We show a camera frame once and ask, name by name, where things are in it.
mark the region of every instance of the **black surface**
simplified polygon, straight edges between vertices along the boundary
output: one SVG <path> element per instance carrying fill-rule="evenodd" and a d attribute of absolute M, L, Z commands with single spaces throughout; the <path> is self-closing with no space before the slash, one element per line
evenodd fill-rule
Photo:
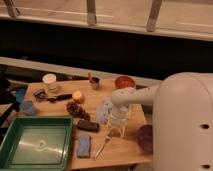
<path fill-rule="evenodd" d="M 213 72 L 213 43 L 0 20 L 0 56 L 164 79 Z"/>

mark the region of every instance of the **clear cup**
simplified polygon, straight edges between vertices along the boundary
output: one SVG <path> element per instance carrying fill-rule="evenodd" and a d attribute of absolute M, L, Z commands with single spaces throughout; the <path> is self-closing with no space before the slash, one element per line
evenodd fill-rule
<path fill-rule="evenodd" d="M 55 74 L 46 74 L 43 76 L 42 80 L 47 86 L 48 91 L 55 93 L 58 90 L 58 83 Z"/>
<path fill-rule="evenodd" d="M 34 116 L 36 114 L 36 108 L 32 100 L 23 101 L 19 108 L 20 111 L 24 112 L 27 116 Z"/>

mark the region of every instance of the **green plastic tray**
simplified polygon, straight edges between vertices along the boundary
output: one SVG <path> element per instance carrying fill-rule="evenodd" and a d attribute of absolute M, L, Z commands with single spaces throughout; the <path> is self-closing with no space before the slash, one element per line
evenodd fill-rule
<path fill-rule="evenodd" d="M 72 117 L 17 117 L 0 147 L 0 170 L 65 170 Z"/>

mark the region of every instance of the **white container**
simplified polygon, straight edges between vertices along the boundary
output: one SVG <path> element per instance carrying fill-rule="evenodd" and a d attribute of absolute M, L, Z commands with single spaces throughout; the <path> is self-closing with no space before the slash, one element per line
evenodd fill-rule
<path fill-rule="evenodd" d="M 58 83 L 55 74 L 46 74 L 43 76 L 42 80 L 47 86 L 48 91 L 55 93 L 58 90 Z"/>

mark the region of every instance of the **wooden table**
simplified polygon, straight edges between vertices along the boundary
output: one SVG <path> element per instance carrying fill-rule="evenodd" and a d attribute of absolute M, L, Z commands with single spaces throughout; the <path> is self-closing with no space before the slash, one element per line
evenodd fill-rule
<path fill-rule="evenodd" d="M 85 95 L 85 101 L 82 107 L 91 115 L 91 121 L 95 121 L 96 107 L 102 103 L 103 99 L 110 97 L 111 92 L 115 90 L 114 79 L 101 80 L 101 86 L 98 90 L 92 90 L 88 80 L 84 81 L 65 81 L 59 82 L 60 89 L 57 94 L 48 93 L 49 96 L 54 96 L 64 93 L 73 93 L 80 90 Z M 68 100 L 60 101 L 54 104 L 49 102 L 36 102 L 33 92 L 46 87 L 43 83 L 31 83 L 28 86 L 25 99 L 31 99 L 37 108 L 37 115 L 68 115 L 66 104 Z M 146 120 L 141 108 L 141 105 L 133 105 L 132 115 L 128 120 L 124 138 L 113 137 L 96 161 L 93 159 L 79 159 L 76 156 L 77 139 L 75 139 L 73 151 L 70 154 L 70 160 L 67 165 L 67 170 L 106 167 L 115 165 L 129 165 L 136 163 L 149 163 L 152 161 L 152 156 L 143 155 L 137 142 L 137 129 L 146 124 Z M 92 137 L 91 156 L 97 152 L 98 148 L 104 141 L 106 134 L 106 125 L 101 125 L 98 133 L 90 133 L 76 130 L 75 137 L 80 134 L 90 134 Z"/>

